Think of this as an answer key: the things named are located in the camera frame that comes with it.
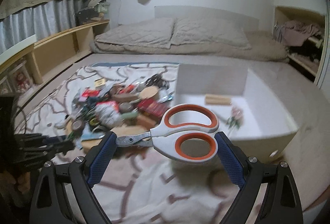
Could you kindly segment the patterned cartoon blanket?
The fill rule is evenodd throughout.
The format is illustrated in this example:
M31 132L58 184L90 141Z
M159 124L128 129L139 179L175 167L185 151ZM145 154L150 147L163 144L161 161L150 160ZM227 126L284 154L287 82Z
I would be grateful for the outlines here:
M59 125L72 114L74 98L100 78L110 85L129 85L160 74L174 89L177 73L177 65L165 63L81 67L17 122L18 132L64 135ZM238 187L219 159L188 165L152 148L120 147L93 192L113 223L219 223Z

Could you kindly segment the brown tape roll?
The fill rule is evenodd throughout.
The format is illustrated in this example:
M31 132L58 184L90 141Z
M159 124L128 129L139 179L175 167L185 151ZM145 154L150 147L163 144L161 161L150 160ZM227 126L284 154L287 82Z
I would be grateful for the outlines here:
M77 119L72 123L71 128L74 133L82 133L82 131L84 130L84 126L84 121L81 119Z

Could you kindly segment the pink flower packet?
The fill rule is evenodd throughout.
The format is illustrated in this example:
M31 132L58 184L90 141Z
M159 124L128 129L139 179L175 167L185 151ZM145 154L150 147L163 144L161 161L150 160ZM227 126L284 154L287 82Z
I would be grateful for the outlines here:
M244 121L243 110L239 107L233 106L231 110L231 115L228 118L226 124L230 129L237 128L240 129Z

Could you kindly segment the beige folded duvet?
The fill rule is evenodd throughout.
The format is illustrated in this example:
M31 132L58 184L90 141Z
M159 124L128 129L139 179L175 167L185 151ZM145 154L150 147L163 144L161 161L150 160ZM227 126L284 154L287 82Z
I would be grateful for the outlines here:
M229 58L287 62L285 46L264 31L246 33L250 44L247 49L223 43L171 45L169 49L90 42L90 49L99 54L158 54L158 55L211 55Z

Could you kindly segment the orange white scissors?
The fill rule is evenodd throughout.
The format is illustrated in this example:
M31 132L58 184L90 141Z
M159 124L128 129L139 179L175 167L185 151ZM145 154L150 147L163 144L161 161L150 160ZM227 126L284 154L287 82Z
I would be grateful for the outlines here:
M173 125L170 118L177 113L192 111L205 115L210 124L206 125L199 122L184 122ZM120 136L116 139L118 147L153 147L162 155L182 163L202 164L211 160L218 151L218 144L215 139L215 132L219 128L219 120L216 114L206 107L197 104L178 104L168 109L159 125L153 127L147 132L131 135ZM181 145L191 139L199 139L205 141L210 150L201 157L189 156L181 149Z

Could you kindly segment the rectangular wooden block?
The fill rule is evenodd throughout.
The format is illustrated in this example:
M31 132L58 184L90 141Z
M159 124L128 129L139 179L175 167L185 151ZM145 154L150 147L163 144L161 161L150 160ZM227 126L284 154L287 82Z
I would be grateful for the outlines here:
M232 100L227 97L220 97L220 98L205 97L205 103L211 105L230 106L232 104Z

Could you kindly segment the black bag on shelf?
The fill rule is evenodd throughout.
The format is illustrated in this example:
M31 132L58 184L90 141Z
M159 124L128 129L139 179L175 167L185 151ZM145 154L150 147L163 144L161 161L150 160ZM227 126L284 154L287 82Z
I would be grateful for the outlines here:
M94 21L100 21L99 13L92 7L83 8L75 13L77 25L88 24Z

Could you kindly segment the black hair claw clip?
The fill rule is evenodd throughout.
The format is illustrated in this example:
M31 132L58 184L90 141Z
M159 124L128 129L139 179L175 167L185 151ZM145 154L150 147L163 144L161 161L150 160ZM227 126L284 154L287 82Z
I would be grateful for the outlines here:
M170 87L168 81L164 80L161 74L154 74L153 76L148 78L145 81L145 86L146 87L156 86L159 89L162 88L168 89Z

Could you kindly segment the wooden bedside shelf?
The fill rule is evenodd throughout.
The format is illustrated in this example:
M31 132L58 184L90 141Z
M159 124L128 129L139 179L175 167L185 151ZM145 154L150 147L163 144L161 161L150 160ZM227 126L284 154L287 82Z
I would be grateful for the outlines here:
M1 94L20 95L26 106L47 84L73 64L91 55L90 43L109 20L67 29L40 41L32 35L1 53Z

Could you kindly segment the white crochet yarn bundle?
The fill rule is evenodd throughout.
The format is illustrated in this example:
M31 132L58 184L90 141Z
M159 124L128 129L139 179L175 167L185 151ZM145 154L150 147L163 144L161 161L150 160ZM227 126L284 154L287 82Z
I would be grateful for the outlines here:
M108 129L120 126L122 123L121 114L119 114L119 112L111 104L97 104L94 111L100 124Z

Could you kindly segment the white cardboard shoe box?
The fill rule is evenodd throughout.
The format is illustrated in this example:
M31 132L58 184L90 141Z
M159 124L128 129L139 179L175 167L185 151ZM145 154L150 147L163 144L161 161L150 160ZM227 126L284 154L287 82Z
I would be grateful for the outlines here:
M299 131L277 95L247 68L181 64L174 103L213 111L219 130L264 163L278 158Z

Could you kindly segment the wooden block in box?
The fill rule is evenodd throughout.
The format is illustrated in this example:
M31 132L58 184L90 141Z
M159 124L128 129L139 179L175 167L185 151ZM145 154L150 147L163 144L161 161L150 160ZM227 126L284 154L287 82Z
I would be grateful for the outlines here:
M206 99L212 99L212 100L229 100L231 101L231 97L225 96L225 95L217 95L217 94L206 94Z

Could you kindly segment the small yellow card box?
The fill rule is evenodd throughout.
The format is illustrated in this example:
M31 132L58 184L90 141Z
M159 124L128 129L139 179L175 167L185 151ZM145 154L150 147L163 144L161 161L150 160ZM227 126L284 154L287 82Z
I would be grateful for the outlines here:
M96 89L102 89L106 85L106 79L105 78L100 78L94 81L94 87Z

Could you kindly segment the red booklet packet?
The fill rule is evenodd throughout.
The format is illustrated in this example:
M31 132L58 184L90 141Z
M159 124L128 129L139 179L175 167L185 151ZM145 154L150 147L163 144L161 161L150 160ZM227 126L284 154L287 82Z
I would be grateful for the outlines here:
M83 91L83 93L81 94L81 97L98 97L98 95L100 94L100 91L99 90L96 90L96 89L85 89Z

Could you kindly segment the black yellow tape roll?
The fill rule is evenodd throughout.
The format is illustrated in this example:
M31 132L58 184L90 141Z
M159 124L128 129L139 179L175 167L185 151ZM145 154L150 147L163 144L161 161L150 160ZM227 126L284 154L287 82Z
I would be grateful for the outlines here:
M88 121L88 124L90 127L95 128L100 125L100 122L98 121L98 119L96 117L94 117Z

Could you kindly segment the mint green round case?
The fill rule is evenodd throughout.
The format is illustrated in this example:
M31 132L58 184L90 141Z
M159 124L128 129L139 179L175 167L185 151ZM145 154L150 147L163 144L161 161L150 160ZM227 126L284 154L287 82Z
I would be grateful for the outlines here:
M138 111L126 112L126 113L121 114L121 119L123 121L125 121L125 120L133 120L133 119L136 119L138 115L139 115L139 112Z

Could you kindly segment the grey window curtain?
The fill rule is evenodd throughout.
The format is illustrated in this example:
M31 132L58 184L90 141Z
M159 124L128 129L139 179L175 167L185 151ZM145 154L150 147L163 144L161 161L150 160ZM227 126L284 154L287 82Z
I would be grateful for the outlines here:
M1 19L1 53L35 35L42 40L76 26L75 13L87 0L58 0L26 8Z

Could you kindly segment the left quilted beige pillow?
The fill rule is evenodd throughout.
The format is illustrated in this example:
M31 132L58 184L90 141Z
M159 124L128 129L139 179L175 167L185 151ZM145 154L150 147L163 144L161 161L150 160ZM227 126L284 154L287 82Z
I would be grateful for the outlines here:
M173 29L173 18L154 18L110 29L96 36L95 41L112 45L169 49Z

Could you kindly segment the right quilted beige pillow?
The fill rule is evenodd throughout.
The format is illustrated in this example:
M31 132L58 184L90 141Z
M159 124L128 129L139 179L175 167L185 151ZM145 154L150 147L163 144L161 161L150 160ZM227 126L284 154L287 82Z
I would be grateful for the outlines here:
M221 18L178 18L171 44L226 44L243 50L251 48L243 28Z

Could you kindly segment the rounded wooden block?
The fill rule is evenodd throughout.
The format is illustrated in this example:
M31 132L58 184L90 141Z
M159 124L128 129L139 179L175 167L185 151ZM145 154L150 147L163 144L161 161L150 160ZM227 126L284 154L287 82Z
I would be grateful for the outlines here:
M112 132L116 133L117 137L121 136L136 136L142 133L148 132L148 130L140 125L136 126L117 126L111 129Z

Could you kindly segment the red cigarette box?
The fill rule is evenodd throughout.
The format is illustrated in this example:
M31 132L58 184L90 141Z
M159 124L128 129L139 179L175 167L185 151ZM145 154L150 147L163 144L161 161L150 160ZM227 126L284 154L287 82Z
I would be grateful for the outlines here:
M158 103L153 99L145 99L138 103L137 109L143 115L160 120L168 110L166 104Z

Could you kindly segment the round wooden lid box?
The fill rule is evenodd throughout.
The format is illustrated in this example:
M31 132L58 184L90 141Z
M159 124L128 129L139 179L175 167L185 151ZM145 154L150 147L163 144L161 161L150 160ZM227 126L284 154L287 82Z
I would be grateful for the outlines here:
M158 100L158 98L159 98L159 88L155 85L150 86L150 87L146 87L139 93L139 98L141 100L143 100L143 99Z

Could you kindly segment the pile of clothes in closet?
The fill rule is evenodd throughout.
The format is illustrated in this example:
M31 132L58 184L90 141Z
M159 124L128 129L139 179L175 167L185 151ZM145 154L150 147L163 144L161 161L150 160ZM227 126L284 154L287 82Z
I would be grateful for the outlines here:
M273 38L283 44L289 56L317 72L323 53L323 29L318 24L297 20L276 23Z

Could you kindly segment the quilted beige pillow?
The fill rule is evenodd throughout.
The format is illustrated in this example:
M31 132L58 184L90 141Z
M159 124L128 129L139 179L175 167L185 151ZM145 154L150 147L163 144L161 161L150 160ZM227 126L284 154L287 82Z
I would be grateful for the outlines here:
M169 49L173 29L173 18L154 18L110 29L96 36L95 41L112 45Z
M178 18L171 44L226 44L243 50L251 48L243 28L221 18Z

